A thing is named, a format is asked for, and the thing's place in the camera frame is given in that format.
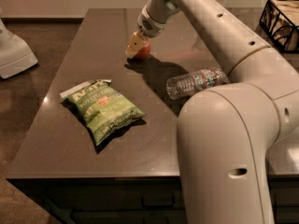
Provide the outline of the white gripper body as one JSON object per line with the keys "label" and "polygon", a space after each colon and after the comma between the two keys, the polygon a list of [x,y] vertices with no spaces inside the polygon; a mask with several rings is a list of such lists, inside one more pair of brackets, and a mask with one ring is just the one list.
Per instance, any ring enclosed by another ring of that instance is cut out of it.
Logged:
{"label": "white gripper body", "polygon": [[149,0],[137,18],[137,28],[146,37],[156,37],[179,11],[170,0]]}

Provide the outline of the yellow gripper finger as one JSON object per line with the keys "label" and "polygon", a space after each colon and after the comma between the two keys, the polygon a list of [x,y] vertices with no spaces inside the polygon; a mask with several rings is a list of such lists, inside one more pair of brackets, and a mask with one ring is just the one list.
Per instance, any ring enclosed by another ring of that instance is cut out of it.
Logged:
{"label": "yellow gripper finger", "polygon": [[129,59],[134,59],[135,55],[150,41],[147,37],[143,36],[140,32],[134,32],[129,40],[126,56]]}

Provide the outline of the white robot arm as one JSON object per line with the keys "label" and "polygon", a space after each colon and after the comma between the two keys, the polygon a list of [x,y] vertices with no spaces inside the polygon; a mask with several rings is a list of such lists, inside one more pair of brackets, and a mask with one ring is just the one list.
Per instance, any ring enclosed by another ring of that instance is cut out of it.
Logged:
{"label": "white robot arm", "polygon": [[178,116],[188,224],[275,224],[265,156],[299,125],[299,75],[215,0],[149,0],[138,29],[155,37],[178,11],[230,80],[196,93]]}

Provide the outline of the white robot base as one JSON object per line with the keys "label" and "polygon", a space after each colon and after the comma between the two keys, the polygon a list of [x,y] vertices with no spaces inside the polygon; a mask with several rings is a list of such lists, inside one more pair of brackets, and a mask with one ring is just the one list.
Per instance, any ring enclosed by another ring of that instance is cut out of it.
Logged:
{"label": "white robot base", "polygon": [[37,63],[29,45],[11,33],[0,19],[0,78],[18,75]]}

